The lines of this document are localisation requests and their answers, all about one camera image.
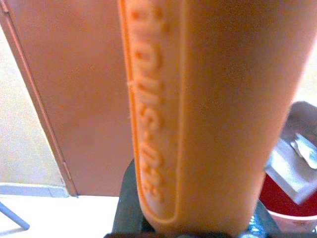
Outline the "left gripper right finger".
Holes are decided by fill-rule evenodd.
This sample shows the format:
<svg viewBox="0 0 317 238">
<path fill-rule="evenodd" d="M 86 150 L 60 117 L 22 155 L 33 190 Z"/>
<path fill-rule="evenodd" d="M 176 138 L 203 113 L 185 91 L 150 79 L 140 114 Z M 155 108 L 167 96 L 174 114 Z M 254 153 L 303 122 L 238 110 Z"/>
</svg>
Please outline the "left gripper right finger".
<svg viewBox="0 0 317 238">
<path fill-rule="evenodd" d="M 249 221 L 247 231 L 254 235 L 279 233 L 278 225 L 260 200 L 258 200 L 254 213 Z"/>
</svg>

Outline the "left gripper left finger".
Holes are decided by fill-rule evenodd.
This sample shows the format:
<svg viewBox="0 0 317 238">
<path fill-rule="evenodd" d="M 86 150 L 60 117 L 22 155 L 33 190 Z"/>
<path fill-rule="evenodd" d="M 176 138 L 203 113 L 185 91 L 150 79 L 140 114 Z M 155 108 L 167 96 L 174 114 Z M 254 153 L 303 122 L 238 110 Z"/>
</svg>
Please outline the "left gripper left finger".
<svg viewBox="0 0 317 238">
<path fill-rule="evenodd" d="M 140 207 L 135 163 L 132 160 L 123 176 L 112 232 L 139 234 L 148 231 L 149 224 Z"/>
</svg>

